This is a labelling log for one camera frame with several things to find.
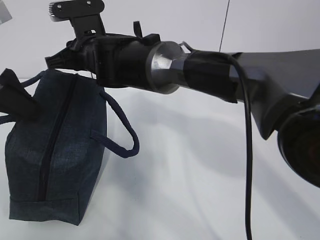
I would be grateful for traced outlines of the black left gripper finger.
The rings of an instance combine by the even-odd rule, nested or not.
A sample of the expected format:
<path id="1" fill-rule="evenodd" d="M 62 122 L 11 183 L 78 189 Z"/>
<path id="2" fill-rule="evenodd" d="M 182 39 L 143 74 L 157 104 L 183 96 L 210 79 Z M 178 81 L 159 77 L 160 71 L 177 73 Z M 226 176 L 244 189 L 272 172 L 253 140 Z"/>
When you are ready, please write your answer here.
<path id="1" fill-rule="evenodd" d="M 16 118 L 34 118 L 39 105 L 25 90 L 15 72 L 6 68 L 0 74 L 0 112 Z"/>

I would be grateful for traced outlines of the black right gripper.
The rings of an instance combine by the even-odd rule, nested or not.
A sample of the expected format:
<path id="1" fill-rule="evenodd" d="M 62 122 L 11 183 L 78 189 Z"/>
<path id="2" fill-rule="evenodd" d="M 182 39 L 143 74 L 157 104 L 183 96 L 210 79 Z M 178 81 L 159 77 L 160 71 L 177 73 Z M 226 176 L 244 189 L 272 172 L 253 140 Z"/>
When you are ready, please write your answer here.
<path id="1" fill-rule="evenodd" d="M 107 34 L 73 40 L 45 58 L 49 69 L 87 71 L 105 88 L 149 88 L 146 61 L 150 47 L 141 36 Z"/>

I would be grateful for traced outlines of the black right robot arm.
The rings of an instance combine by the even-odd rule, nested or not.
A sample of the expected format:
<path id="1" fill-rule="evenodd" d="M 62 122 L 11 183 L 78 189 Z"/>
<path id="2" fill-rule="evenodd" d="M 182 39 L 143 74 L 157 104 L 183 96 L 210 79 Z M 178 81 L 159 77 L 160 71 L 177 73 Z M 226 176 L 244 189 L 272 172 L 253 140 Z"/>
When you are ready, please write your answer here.
<path id="1" fill-rule="evenodd" d="M 245 100 L 261 137 L 277 132 L 288 166 L 320 184 L 320 51 L 223 53 L 161 41 L 158 34 L 88 34 L 45 59 L 49 69 L 88 71 L 106 88 L 171 94 L 180 87 L 228 103 Z"/>

